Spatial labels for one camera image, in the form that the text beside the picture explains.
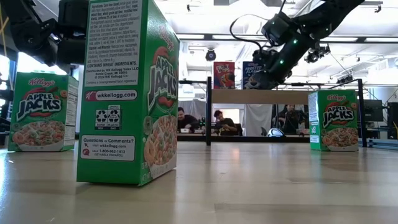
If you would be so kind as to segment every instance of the floor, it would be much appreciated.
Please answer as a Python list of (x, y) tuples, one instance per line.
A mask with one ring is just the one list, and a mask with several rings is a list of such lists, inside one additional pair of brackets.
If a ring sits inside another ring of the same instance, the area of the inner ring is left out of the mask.
[(178, 144), (138, 188), (76, 183), (76, 152), (0, 151), (0, 223), (398, 223), (398, 151)]

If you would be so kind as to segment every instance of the computer monitor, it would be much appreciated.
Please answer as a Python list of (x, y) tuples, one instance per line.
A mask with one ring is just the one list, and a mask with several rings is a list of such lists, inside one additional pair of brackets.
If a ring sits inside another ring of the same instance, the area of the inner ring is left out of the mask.
[(364, 100), (365, 122), (383, 122), (383, 103), (381, 100)]

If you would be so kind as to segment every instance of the wooden plank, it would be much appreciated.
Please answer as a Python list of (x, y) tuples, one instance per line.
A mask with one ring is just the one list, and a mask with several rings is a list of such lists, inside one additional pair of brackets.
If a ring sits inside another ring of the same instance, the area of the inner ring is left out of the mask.
[(212, 103), (307, 105), (311, 91), (213, 90)]

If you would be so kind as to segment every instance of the red poster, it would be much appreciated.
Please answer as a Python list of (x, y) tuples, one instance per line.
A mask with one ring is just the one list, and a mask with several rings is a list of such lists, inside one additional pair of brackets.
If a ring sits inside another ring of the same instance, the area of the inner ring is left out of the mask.
[(214, 62), (214, 89), (235, 89), (235, 62)]

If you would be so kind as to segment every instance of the green cereal box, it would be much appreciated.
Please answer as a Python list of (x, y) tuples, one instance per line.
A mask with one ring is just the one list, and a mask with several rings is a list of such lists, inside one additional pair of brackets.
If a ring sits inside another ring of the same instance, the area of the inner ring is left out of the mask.
[(90, 1), (77, 181), (144, 185), (177, 165), (180, 41), (153, 0)]
[(321, 151), (357, 151), (354, 90), (319, 90), (308, 96), (310, 147)]
[(66, 151), (75, 145), (78, 82), (68, 75), (18, 73), (9, 151)]

